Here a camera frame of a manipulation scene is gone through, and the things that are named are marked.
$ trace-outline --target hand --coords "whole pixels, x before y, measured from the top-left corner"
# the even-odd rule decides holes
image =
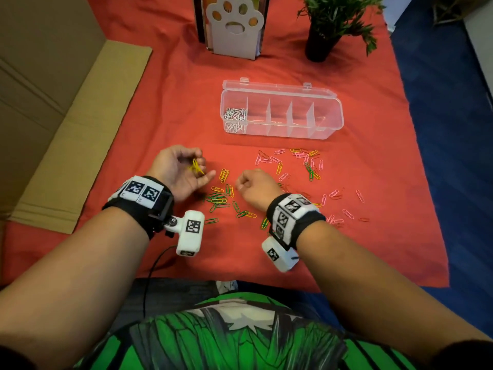
[[[246,202],[263,212],[284,193],[276,181],[261,169],[243,171],[236,181],[236,188]]]
[[[159,152],[146,175],[156,178],[167,186],[175,202],[184,201],[196,189],[209,183],[216,174],[215,170],[205,175],[195,174],[188,168],[194,158],[205,173],[206,159],[202,157],[200,148],[189,149],[182,145],[173,145]]]

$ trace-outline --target black sleeve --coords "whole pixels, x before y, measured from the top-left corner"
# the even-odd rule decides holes
[[[0,345],[0,364],[2,368],[21,368],[25,370],[35,370],[36,366],[22,354]]]
[[[435,370],[483,369],[493,367],[493,342],[469,340],[442,349],[431,360]]]

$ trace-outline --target white sensor device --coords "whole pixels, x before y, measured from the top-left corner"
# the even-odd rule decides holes
[[[164,223],[164,229],[178,234],[176,254],[194,257],[200,250],[206,217],[204,213],[188,210],[183,218],[171,216]]]
[[[262,243],[262,249],[281,273],[291,270],[299,261],[298,252],[294,248],[287,251],[272,236]]]

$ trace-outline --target person's left hand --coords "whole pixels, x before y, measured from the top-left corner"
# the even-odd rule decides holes
[[[146,175],[166,185],[171,190],[175,202],[184,201],[196,189],[209,183],[216,174],[215,170],[205,175],[195,174],[189,169],[194,158],[206,173],[206,159],[202,157],[200,148],[189,149],[182,145],[173,145],[159,152]]]

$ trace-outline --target black cable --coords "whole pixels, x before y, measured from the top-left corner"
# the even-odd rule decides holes
[[[164,249],[160,255],[157,256],[156,261],[152,264],[151,270],[149,270],[149,275],[147,276],[147,279],[145,281],[145,288],[144,288],[144,300],[142,302],[142,313],[144,314],[144,319],[145,319],[145,298],[147,297],[147,290],[149,289],[149,282],[151,281],[151,275],[154,272],[154,268],[156,267],[157,263],[161,259],[161,256],[166,253],[166,251],[170,250],[171,248],[176,248],[178,245],[172,245],[166,249]]]

